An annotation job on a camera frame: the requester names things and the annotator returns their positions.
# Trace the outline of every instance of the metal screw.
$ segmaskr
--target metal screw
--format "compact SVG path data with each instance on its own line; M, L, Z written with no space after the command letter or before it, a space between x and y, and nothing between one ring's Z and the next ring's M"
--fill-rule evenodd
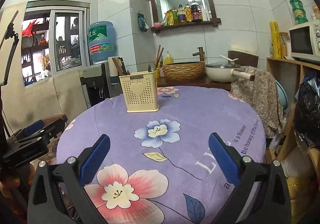
M44 167L44 166L45 166L45 161L41 161L41 162L39 163L39 166L40 166L40 167Z
M73 156L72 156L72 157L69 157L68 160L67 160L67 162L70 163L70 164L71 164L71 163L74 163L75 161L76 161L76 158L73 157Z
M250 162L251 162L251 157L245 155L244 157L242 157L242 160L243 160L245 163L250 163Z
M274 160L274 161L273 161L273 164L274 164L275 166L280 166L280 165L281 165L281 163L280 163L278 160Z

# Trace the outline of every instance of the wooden mirror frame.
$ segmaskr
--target wooden mirror frame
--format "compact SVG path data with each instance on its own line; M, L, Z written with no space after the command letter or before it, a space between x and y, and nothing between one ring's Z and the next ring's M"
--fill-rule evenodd
M156 7L156 1L155 0L150 0L150 1L151 1L153 23L156 23L159 21L157 7ZM208 0L208 2L209 2L209 7L210 7L210 11L211 11L211 16L212 16L210 21L193 22L193 23L186 23L186 24L180 24L180 25L169 25L169 26L163 26L160 28L152 27L151 30L154 33L159 33L162 30L173 29L173 28L184 27L184 26L209 25L209 24L211 24L213 26L218 26L218 24L221 24L221 19L217 18L216 11L214 9L213 0Z

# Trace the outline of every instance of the purple tablecloth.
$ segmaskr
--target purple tablecloth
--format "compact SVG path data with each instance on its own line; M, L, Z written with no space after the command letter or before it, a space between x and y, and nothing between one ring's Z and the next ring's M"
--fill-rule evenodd
M158 112L127 113L120 95L88 109L62 134L57 163L107 134L111 149L85 190L109 224L210 223L234 186L208 148L209 135L261 163L260 118L221 89L158 88L158 102Z

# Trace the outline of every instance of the heart shape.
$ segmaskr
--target heart shape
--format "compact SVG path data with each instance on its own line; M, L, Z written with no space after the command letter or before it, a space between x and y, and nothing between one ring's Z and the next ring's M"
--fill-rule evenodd
M137 96L141 96L144 91L144 84L143 83L134 83L130 85L130 90Z

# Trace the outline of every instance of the window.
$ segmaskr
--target window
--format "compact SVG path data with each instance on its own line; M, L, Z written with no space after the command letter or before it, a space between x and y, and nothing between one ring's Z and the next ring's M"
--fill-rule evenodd
M22 23L21 41L25 86L65 71L89 66L86 28L87 8L28 8Z

